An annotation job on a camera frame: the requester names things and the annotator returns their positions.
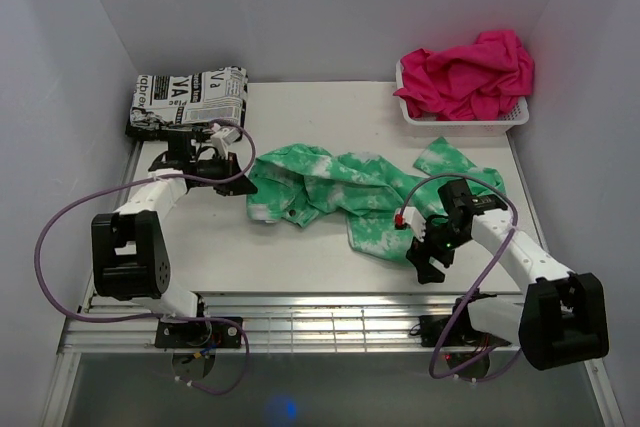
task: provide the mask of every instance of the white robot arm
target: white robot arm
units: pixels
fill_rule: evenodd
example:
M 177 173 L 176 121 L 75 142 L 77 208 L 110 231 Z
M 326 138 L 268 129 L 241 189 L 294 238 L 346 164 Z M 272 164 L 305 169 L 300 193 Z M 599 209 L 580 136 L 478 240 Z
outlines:
M 396 218 L 397 228 L 410 227 L 414 234 L 407 258 L 421 283 L 444 281 L 438 267 L 449 267 L 455 248 L 469 240 L 495 255 L 512 228 L 511 214 L 495 195 L 473 196 L 464 180 L 448 182 L 438 192 L 447 217 L 425 220 L 407 207 Z M 525 294 L 524 305 L 478 293 L 460 318 L 461 329 L 519 345 L 539 370 L 608 353 L 604 293 L 594 275 L 576 274 L 519 230 L 500 264 Z
M 240 172 L 235 154 L 228 151 L 231 128 L 215 128 L 209 141 L 215 151 L 211 159 L 199 159 L 189 129 L 169 131 L 168 150 L 151 165 L 149 177 L 187 174 L 222 180 Z M 201 316 L 198 296 L 171 276 L 169 256 L 161 223 L 176 202 L 197 181 L 160 178 L 142 186 L 115 212 L 98 214 L 91 224 L 94 285 L 101 296 L 132 301 L 154 313 L 171 317 Z M 257 192 L 245 176 L 214 187 L 221 195 Z

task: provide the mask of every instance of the pink towel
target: pink towel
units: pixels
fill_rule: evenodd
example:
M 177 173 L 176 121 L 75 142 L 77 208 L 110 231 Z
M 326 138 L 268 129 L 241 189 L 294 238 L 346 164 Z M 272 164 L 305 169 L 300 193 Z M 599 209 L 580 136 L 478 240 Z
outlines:
M 402 60 L 404 87 L 394 95 L 409 115 L 438 120 L 495 120 L 533 91 L 533 59 L 512 30 L 481 33 L 473 45 L 418 49 Z

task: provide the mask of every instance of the green and white fabric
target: green and white fabric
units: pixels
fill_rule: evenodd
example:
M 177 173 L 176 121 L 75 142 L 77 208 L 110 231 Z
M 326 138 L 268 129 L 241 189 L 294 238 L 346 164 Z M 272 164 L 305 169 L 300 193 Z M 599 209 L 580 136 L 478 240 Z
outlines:
M 495 169 L 480 168 L 444 138 L 433 142 L 413 166 L 425 174 L 468 173 L 504 192 Z M 321 147 L 293 144 L 256 159 L 249 178 L 258 193 L 247 197 L 249 218 L 276 222 L 284 219 L 304 228 L 341 209 L 346 212 L 351 248 L 376 257 L 405 263 L 410 230 L 396 230 L 393 216 L 422 177 L 409 175 L 373 153 L 333 156 Z M 412 204 L 427 217 L 442 214 L 435 180 L 413 196 Z M 476 195 L 489 193 L 470 182 Z

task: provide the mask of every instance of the laundry basket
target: laundry basket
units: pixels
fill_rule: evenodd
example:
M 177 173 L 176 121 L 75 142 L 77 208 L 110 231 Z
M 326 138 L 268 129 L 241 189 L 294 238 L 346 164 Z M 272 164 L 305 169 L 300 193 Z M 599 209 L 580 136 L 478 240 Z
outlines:
M 402 63 L 396 64 L 396 83 L 398 88 L 404 87 L 402 81 Z M 518 103 L 508 114 L 501 115 L 498 120 L 465 120 L 465 121 L 441 121 L 436 120 L 435 114 L 426 114 L 418 119 L 409 117 L 407 103 L 398 97 L 400 109 L 405 120 L 411 125 L 424 128 L 428 135 L 434 137 L 493 137 L 504 134 L 514 125 L 522 125 L 529 120 L 527 100 L 524 97 L 518 99 Z

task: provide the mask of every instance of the wrinkled fabric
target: wrinkled fabric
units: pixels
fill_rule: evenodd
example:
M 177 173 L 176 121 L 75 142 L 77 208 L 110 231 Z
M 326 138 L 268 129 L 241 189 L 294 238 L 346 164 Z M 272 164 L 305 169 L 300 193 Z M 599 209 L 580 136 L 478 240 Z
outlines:
M 473 45 L 443 52 L 418 49 L 401 63 L 404 87 L 394 95 L 412 118 L 496 120 L 533 92 L 533 59 L 512 30 L 483 32 Z
M 477 167 L 444 138 L 429 145 L 414 167 L 431 175 L 469 173 L 504 192 L 498 171 Z M 293 144 L 258 157 L 249 178 L 258 187 L 257 194 L 247 197 L 249 218 L 284 219 L 304 228 L 340 209 L 346 212 L 352 249 L 407 263 L 413 235 L 396 230 L 393 215 L 422 177 L 404 173 L 378 154 L 333 156 L 321 147 Z M 448 180 L 434 180 L 413 196 L 412 204 L 425 217 L 444 213 L 437 190 Z M 476 195 L 489 193 L 472 182 L 470 187 Z

